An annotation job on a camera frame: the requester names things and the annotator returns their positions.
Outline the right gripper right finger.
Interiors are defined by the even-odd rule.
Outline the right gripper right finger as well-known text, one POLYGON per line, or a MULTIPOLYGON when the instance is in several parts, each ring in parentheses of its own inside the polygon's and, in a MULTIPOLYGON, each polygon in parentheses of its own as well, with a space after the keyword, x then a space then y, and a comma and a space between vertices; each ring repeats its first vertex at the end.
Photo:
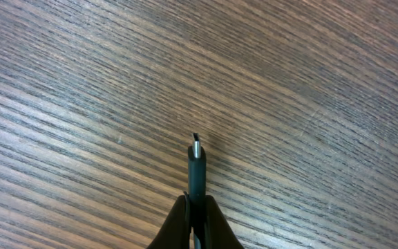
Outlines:
POLYGON ((209 249, 243 249, 211 195, 205 197, 205 248, 209 249))

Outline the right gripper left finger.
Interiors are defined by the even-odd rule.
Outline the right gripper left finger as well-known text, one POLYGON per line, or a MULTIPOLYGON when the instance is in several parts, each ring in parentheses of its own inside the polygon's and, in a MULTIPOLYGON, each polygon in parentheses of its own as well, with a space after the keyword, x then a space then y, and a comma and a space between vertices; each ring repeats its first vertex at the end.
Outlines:
POLYGON ((179 196, 147 249, 188 249, 191 233, 189 195, 179 196))

